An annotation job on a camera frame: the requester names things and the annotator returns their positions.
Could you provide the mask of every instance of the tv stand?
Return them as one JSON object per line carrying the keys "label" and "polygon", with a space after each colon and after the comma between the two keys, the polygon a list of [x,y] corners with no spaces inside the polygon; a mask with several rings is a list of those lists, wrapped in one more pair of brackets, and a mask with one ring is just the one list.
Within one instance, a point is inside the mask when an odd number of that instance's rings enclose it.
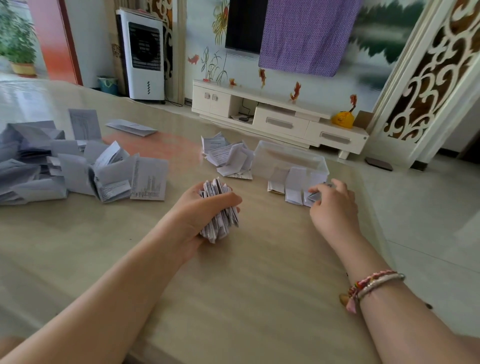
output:
{"label": "tv stand", "polygon": [[[245,110],[255,110],[253,121],[233,118]],[[347,159],[349,153],[360,154],[369,137],[361,128],[332,124],[330,119],[336,112],[327,107],[293,103],[288,97],[263,90],[210,81],[194,80],[192,111],[202,119],[296,146],[331,146],[339,149],[341,159]]]}

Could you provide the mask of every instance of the air cooler grille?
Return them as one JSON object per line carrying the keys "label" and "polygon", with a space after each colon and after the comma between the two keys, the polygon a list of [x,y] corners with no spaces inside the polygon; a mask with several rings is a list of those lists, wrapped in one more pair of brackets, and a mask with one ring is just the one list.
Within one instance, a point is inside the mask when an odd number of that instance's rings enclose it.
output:
{"label": "air cooler grille", "polygon": [[128,23],[132,67],[143,70],[161,71],[160,31],[149,26]]}

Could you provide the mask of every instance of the plastic box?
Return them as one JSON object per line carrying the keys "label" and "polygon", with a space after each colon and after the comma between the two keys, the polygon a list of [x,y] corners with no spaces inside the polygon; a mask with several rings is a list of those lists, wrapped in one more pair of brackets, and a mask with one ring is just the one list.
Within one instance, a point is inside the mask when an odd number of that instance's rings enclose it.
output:
{"label": "plastic box", "polygon": [[309,187],[310,174],[313,171],[324,177],[325,180],[322,182],[326,182],[330,174],[325,158],[316,153],[265,140],[258,143],[252,163],[252,175],[269,180],[275,168],[289,170],[291,167],[307,169],[307,178],[302,181],[304,189]]}

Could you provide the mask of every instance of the beige table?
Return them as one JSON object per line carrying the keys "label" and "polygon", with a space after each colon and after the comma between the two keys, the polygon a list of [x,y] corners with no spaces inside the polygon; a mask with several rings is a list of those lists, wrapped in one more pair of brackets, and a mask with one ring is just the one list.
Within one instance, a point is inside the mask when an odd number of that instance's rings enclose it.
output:
{"label": "beige table", "polygon": [[[0,84],[0,107],[6,110],[1,121],[35,117],[16,101],[24,91],[48,105],[44,112],[51,112],[67,138],[72,136],[67,108],[96,109],[105,139],[117,139],[130,152],[170,160],[165,202],[102,205],[91,196],[70,194],[67,200],[0,207],[0,255],[73,299],[132,248],[185,189],[217,175],[201,156],[200,136],[221,129],[60,82]],[[118,132],[104,126],[112,118],[161,133],[148,141]],[[259,141],[222,132],[232,142],[243,139],[250,149]],[[329,160],[328,167],[331,177],[356,191],[362,231],[389,258],[359,174],[335,161]],[[186,364],[378,362],[361,316],[348,314],[338,301],[348,280],[313,228],[309,209],[268,193],[260,178],[228,183],[243,197],[240,227],[219,243],[202,246],[178,272],[135,351]]]}

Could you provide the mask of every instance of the black tv screen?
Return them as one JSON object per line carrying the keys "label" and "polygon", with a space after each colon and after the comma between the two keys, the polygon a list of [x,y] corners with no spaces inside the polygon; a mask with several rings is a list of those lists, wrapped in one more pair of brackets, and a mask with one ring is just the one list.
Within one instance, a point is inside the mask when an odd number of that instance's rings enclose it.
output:
{"label": "black tv screen", "polygon": [[268,0],[230,0],[225,47],[260,54]]}

